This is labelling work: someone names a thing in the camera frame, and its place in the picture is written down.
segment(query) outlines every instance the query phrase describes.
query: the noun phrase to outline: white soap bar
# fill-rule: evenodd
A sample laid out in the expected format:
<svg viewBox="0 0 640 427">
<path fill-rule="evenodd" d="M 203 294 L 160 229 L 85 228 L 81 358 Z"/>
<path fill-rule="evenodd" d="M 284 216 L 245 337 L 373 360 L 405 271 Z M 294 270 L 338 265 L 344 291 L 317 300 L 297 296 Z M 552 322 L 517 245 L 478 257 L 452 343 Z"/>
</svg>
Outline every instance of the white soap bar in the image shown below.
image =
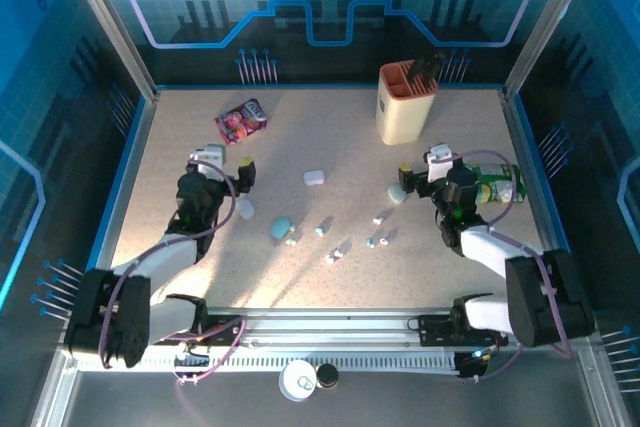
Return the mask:
<svg viewBox="0 0 640 427">
<path fill-rule="evenodd" d="M 253 219 L 253 216 L 256 212 L 251 201 L 246 198 L 240 199 L 236 203 L 236 210 L 238 211 L 240 217 L 242 217 L 244 220 Z"/>
<path fill-rule="evenodd" d="M 309 170 L 302 176 L 305 185 L 324 184 L 324 172 L 321 170 Z"/>
</svg>

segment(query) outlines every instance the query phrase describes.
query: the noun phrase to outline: glass panel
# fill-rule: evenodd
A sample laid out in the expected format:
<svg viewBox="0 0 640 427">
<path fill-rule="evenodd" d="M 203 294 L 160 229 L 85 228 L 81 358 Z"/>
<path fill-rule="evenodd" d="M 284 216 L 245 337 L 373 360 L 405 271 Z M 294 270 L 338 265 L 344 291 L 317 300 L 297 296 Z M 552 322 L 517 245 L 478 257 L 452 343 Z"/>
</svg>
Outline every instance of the glass panel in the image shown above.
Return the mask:
<svg viewBox="0 0 640 427">
<path fill-rule="evenodd" d="M 573 0 L 521 97 L 568 244 L 603 334 L 637 335 L 640 285 L 640 14 L 638 0 Z M 637 355 L 607 337 L 623 390 Z M 634 392 L 625 395 L 637 401 Z"/>
<path fill-rule="evenodd" d="M 241 85 L 375 82 L 433 46 L 442 83 L 502 83 L 547 0 L 112 1 L 157 83 Z"/>
<path fill-rule="evenodd" d="M 0 425 L 10 426 L 29 425 L 78 284 L 44 262 L 84 270 L 139 94 L 85 0 L 0 0 L 0 10 Z"/>
</svg>

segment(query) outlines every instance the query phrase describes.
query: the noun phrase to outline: light blue soap bar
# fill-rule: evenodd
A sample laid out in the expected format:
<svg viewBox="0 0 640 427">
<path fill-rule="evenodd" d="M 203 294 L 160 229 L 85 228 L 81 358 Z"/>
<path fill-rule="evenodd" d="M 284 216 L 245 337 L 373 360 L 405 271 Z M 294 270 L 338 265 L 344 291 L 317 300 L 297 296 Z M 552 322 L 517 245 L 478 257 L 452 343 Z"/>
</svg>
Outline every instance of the light blue soap bar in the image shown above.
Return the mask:
<svg viewBox="0 0 640 427">
<path fill-rule="evenodd" d="M 394 204 L 401 204 L 405 200 L 407 200 L 407 194 L 398 182 L 394 182 L 387 189 L 387 193 L 389 194 L 389 198 L 393 201 Z"/>
<path fill-rule="evenodd" d="M 291 228 L 291 221 L 286 217 L 278 217 L 271 225 L 271 236 L 274 239 L 282 240 Z"/>
</svg>

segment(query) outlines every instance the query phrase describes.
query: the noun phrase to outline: speckled countertop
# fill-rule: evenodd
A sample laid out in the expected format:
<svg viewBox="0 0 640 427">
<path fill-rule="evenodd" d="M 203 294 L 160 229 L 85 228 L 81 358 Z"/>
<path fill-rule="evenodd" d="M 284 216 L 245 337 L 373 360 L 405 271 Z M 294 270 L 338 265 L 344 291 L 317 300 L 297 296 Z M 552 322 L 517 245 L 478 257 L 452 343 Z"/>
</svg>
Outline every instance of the speckled countertop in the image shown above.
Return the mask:
<svg viewBox="0 0 640 427">
<path fill-rule="evenodd" d="M 491 148 L 515 161 L 495 91 L 441 91 L 421 138 L 393 147 L 376 130 L 375 90 L 165 91 L 114 265 L 158 241 L 176 209 L 176 182 L 189 154 L 221 142 L 215 117 L 251 97 L 267 112 L 269 125 L 227 149 L 226 170 L 235 175 L 242 159 L 255 159 L 256 185 L 247 197 L 256 215 L 250 221 L 236 215 L 209 254 L 169 282 L 164 294 L 205 296 L 211 307 L 409 308 L 447 307 L 469 293 L 504 293 L 500 277 L 443 245 L 428 199 L 414 195 L 394 206 L 386 193 L 401 163 L 424 170 L 423 152 L 442 141 L 457 152 Z M 312 169 L 324 170 L 324 185 L 304 185 L 302 174 Z M 373 218 L 387 209 L 388 220 L 375 226 Z M 501 209 L 483 205 L 479 212 L 488 219 Z M 298 226 L 295 247 L 270 237 L 278 216 Z M 314 230 L 323 221 L 331 228 L 320 238 Z M 498 227 L 539 245 L 527 202 Z M 395 235 L 387 247 L 369 249 L 366 238 L 376 232 Z M 324 256 L 339 245 L 348 252 L 327 265 Z"/>
</svg>

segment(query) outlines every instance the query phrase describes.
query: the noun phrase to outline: black bottle cap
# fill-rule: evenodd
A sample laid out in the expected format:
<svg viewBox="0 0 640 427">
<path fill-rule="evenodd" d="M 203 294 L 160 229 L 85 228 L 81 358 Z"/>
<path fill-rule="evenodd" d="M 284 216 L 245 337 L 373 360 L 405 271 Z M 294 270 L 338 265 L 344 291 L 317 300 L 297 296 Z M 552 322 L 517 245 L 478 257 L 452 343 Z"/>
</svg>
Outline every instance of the black bottle cap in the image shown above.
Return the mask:
<svg viewBox="0 0 640 427">
<path fill-rule="evenodd" d="M 338 383 L 338 369 L 331 364 L 322 364 L 318 367 L 317 374 L 320 387 L 330 389 Z"/>
</svg>

